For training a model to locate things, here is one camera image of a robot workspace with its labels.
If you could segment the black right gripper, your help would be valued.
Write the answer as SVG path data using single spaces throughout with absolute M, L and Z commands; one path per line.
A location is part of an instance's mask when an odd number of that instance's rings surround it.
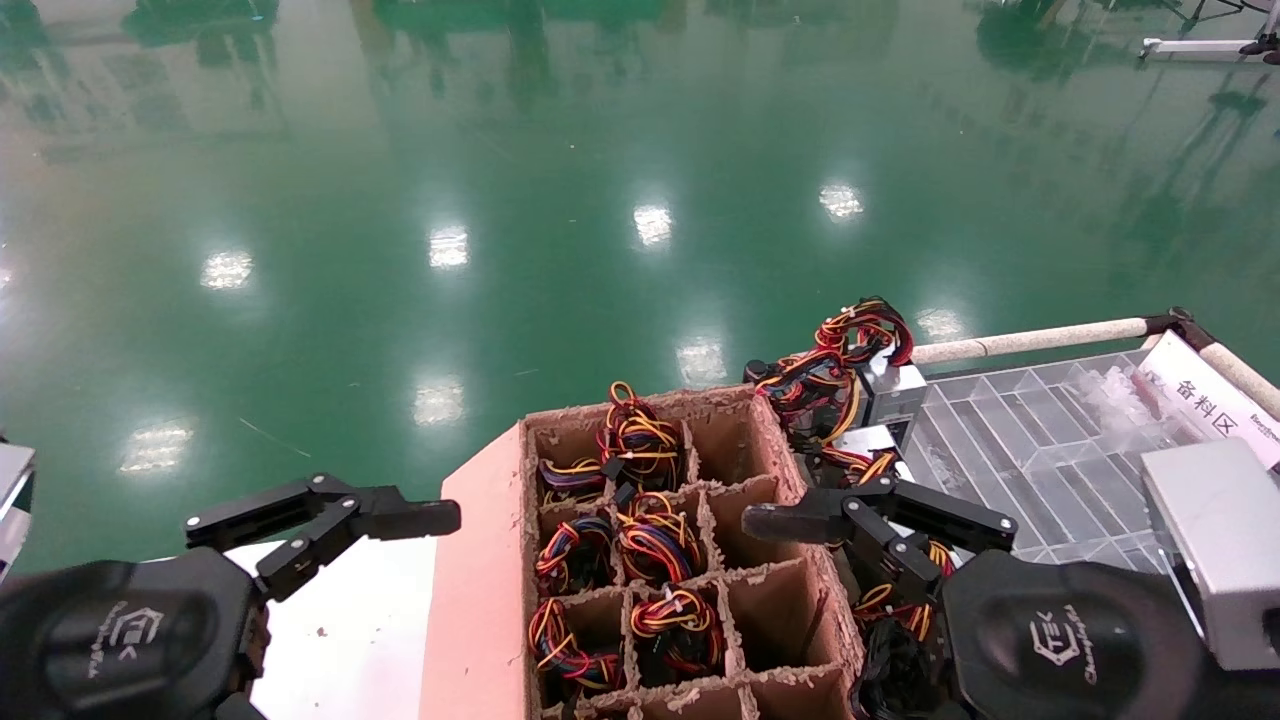
M 942 583 L 942 568 L 900 527 L 980 555 Z M 1277 671 L 1222 667 L 1166 577 L 995 552 L 1012 551 L 1018 523 L 983 505 L 882 478 L 812 487 L 792 505 L 749 505 L 742 532 L 845 542 L 859 594 L 888 588 L 891 600 L 919 605 L 940 591 L 955 717 L 1277 716 Z

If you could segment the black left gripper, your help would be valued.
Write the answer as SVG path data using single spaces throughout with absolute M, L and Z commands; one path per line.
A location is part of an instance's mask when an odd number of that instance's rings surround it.
M 453 500 L 408 501 L 396 486 L 312 475 L 196 512 L 186 521 L 191 551 L 179 556 L 10 577 L 1 602 L 1 714 L 260 719 L 250 692 L 269 643 L 265 598 L 288 600 L 362 538 L 460 528 Z M 289 539 L 259 561 L 257 580 L 216 552 L 285 533 Z

